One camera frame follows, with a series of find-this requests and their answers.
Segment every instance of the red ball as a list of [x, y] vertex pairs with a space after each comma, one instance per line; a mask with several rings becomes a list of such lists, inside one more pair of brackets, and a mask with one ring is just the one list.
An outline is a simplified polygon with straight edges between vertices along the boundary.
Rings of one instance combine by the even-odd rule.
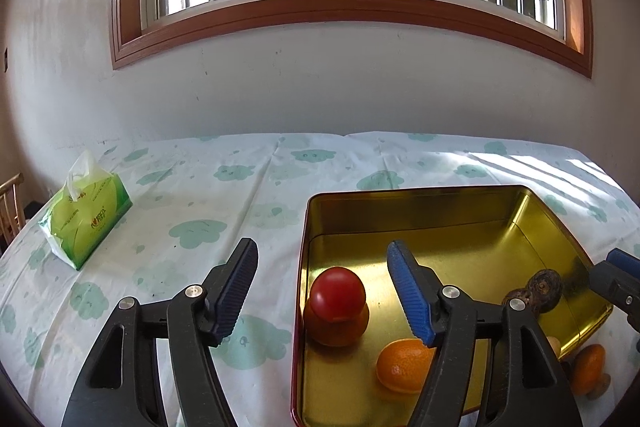
[[323, 271], [314, 280], [309, 292], [311, 308], [327, 322], [354, 319], [364, 308], [366, 300], [360, 277], [341, 266]]

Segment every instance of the brown wooden window frame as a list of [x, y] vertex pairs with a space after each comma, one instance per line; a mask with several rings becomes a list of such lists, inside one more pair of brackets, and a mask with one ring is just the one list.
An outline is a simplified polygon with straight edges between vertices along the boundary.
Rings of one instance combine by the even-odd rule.
[[564, 0], [564, 41], [483, 10], [441, 0], [248, 0], [143, 28], [140, 0], [111, 0], [111, 60], [116, 70], [199, 39], [294, 23], [360, 21], [430, 26], [503, 42], [591, 78], [591, 0]]

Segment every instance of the wooden chair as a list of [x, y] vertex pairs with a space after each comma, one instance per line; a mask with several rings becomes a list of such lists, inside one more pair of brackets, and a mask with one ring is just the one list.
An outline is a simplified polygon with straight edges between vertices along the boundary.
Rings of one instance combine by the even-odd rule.
[[0, 185], [0, 236], [4, 237], [7, 245], [24, 227], [24, 210], [20, 203], [19, 187], [23, 181], [24, 176], [20, 172]]

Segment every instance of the metal pin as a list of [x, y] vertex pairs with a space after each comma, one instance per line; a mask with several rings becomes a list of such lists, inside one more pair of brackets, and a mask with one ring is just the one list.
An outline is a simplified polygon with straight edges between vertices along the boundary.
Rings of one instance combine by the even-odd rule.
[[124, 299], [120, 299], [118, 308], [120, 308], [121, 310], [128, 310], [129, 308], [133, 308], [133, 305], [135, 303], [136, 302], [133, 297], [125, 297]]
[[197, 284], [191, 285], [184, 291], [184, 294], [192, 299], [194, 297], [200, 297], [202, 295], [202, 286]]
[[460, 290], [455, 286], [444, 286], [442, 289], [442, 294], [449, 299], [455, 299], [460, 297]]
[[520, 299], [511, 299], [509, 301], [509, 306], [517, 312], [521, 312], [525, 308], [524, 301], [521, 301]]

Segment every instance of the metal tray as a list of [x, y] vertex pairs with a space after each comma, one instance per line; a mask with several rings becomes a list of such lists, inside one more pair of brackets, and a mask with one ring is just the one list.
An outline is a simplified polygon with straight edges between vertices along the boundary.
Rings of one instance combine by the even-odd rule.
[[[593, 266], [584, 250], [530, 189], [518, 185], [411, 188], [318, 194], [308, 202], [298, 278], [291, 412], [300, 427], [405, 425], [417, 395], [377, 380], [383, 347], [413, 335], [386, 269], [386, 247], [404, 240], [443, 284], [473, 299], [500, 303], [542, 268], [557, 270], [563, 296], [540, 315], [561, 356], [583, 343], [612, 306], [588, 289]], [[358, 274], [369, 326], [357, 344], [329, 348], [306, 338], [302, 310], [315, 277], [332, 266]], [[480, 404], [487, 341], [478, 341], [465, 410]]]

